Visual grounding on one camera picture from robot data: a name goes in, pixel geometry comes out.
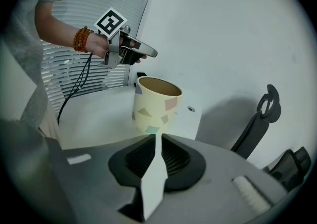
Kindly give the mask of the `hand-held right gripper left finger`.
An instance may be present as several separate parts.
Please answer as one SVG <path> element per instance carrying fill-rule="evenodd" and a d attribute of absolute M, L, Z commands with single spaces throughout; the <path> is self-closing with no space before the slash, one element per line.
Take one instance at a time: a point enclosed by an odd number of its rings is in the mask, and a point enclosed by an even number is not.
<path fill-rule="evenodd" d="M 155 156 L 156 136 L 145 138 L 117 151 L 108 161 L 108 167 L 122 186 L 140 188 L 141 179 Z"/>

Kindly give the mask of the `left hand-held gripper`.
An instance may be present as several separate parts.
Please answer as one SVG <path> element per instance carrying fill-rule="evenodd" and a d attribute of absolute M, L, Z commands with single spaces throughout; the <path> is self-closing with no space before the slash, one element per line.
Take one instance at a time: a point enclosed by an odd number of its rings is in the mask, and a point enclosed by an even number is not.
<path fill-rule="evenodd" d="M 130 27 L 126 22 L 127 19 L 122 14 L 110 7 L 94 23 L 98 32 L 106 36 L 108 44 L 108 51 L 100 66 L 114 69 L 118 64 L 133 65 L 145 56 L 158 55 L 154 48 L 129 35 Z M 127 45 L 123 43 L 120 45 L 121 37 Z"/>

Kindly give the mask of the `person's left hand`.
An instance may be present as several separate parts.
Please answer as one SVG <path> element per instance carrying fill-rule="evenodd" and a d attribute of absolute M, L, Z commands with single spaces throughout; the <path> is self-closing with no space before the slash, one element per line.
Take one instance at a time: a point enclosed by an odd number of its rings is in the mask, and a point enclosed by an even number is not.
<path fill-rule="evenodd" d="M 89 53 L 104 59 L 108 51 L 107 37 L 105 35 L 91 33 L 87 38 L 85 49 Z"/>

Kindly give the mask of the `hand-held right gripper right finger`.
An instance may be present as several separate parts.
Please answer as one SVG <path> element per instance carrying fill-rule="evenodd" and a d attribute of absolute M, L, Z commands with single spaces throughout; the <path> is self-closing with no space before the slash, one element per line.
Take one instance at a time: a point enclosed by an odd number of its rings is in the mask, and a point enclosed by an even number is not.
<path fill-rule="evenodd" d="M 183 191 L 194 186 L 206 170 L 203 155 L 167 134 L 161 136 L 161 143 L 167 171 L 164 191 Z"/>

